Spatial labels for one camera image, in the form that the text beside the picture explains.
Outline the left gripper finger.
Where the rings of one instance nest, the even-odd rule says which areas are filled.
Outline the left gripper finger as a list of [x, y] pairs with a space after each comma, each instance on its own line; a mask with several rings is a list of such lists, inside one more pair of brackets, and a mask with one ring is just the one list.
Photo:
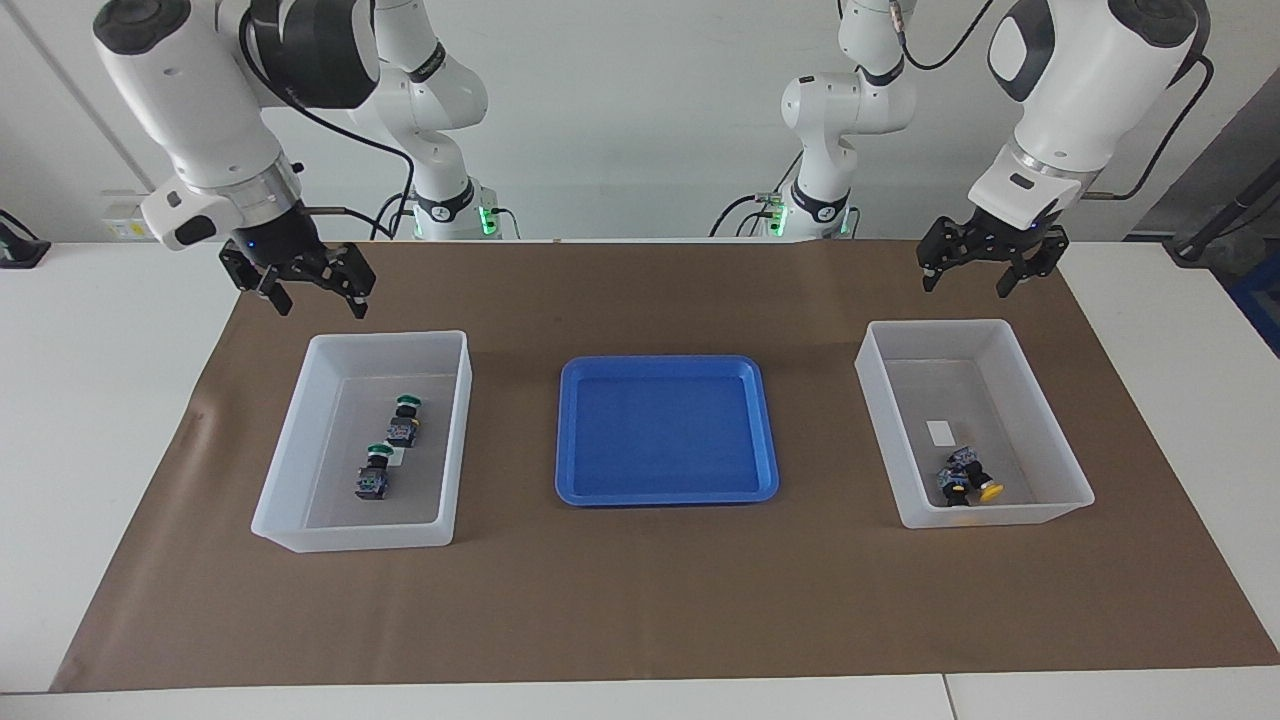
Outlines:
[[1007, 268], [997, 281], [997, 295], [1006, 299], [1020, 283], [1052, 274], [1068, 246], [1061, 225], [1037, 225], [1016, 233], [1006, 242]]
[[948, 217], [937, 218], [916, 245], [923, 290], [933, 292], [946, 270], [969, 263], [979, 251], [980, 241], [974, 243], [969, 224], [956, 223]]

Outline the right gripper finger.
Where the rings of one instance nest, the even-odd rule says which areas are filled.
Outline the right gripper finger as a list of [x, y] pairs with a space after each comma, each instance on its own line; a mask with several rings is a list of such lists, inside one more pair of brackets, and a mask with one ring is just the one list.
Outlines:
[[369, 297], [376, 284], [376, 274], [357, 243], [326, 247], [317, 284], [340, 296], [356, 320], [369, 313]]
[[220, 263], [239, 292], [251, 293], [269, 302], [279, 316], [291, 314], [293, 302], [282, 286], [275, 266], [261, 270], [238, 249], [221, 249]]

